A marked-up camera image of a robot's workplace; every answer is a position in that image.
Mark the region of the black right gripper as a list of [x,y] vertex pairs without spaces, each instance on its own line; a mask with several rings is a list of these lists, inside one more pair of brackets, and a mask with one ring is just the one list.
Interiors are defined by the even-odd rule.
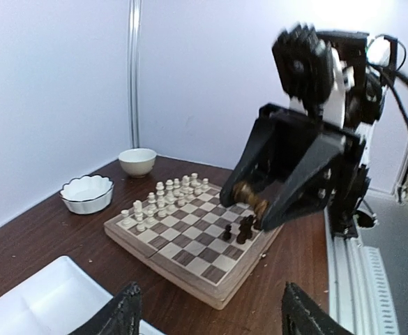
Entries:
[[366,140],[349,129],[316,124],[295,110],[266,104],[259,109],[245,149],[220,191],[220,203],[238,201],[234,187],[247,181],[256,191],[273,182],[279,194],[262,216],[265,232],[323,209],[336,195],[365,195]]

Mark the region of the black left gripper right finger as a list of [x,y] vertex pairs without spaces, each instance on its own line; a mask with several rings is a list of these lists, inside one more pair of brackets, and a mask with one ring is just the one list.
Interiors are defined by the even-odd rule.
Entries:
[[282,334],[353,335],[292,282],[282,296]]

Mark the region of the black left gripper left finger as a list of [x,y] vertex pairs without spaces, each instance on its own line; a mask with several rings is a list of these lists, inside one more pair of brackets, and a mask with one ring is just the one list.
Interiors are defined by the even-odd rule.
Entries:
[[141,319],[141,288],[136,282],[131,282],[111,298],[91,319],[70,334],[139,334]]

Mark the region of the dark rook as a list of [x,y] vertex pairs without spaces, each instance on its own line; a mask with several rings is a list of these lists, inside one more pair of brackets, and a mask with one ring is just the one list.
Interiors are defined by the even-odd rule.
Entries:
[[253,191],[252,186],[246,181],[240,181],[235,184],[232,193],[236,203],[249,205],[258,217],[264,215],[264,212],[269,205],[269,202],[256,194],[256,192]]

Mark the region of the dark chess piece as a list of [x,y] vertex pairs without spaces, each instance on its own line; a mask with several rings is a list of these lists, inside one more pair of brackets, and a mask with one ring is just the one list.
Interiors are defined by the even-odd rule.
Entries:
[[255,217],[253,215],[245,216],[239,223],[239,233],[236,237],[236,242],[238,244],[245,244],[249,239],[252,239],[252,227],[255,222]]

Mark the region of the white plastic compartment tray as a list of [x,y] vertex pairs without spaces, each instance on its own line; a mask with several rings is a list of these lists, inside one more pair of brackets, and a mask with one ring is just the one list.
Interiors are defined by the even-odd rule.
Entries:
[[112,298],[62,255],[0,297],[0,334],[68,334]]

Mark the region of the dark pawn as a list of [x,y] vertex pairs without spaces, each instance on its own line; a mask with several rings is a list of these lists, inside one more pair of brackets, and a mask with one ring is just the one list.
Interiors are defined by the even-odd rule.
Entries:
[[222,234],[222,239],[224,241],[229,241],[231,238],[232,238],[232,226],[230,224],[227,224]]

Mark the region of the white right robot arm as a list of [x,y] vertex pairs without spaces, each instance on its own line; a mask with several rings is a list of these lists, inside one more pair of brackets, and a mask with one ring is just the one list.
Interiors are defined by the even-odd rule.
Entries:
[[397,66],[398,40],[296,25],[271,50],[289,105],[259,109],[220,203],[252,208],[241,220],[240,242],[321,210],[334,237],[355,238],[359,225],[375,221],[360,210],[373,128],[386,91],[396,80],[408,86]]

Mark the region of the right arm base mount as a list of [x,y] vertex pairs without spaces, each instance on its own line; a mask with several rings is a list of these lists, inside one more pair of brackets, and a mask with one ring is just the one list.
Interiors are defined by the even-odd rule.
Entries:
[[371,229],[379,223],[377,214],[364,196],[351,209],[332,201],[327,207],[327,215],[331,236],[343,239],[357,238],[359,229]]

